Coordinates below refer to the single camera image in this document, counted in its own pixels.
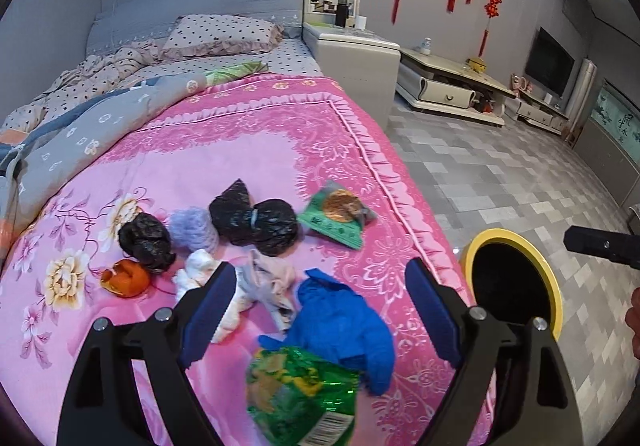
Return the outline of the person's right hand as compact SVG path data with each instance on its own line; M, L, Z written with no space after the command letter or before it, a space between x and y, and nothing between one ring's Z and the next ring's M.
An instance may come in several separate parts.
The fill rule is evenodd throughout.
M632 337L632 351L634 357L640 359L640 289L634 290L631 294L631 307L625 315L625 322L631 328L634 336Z

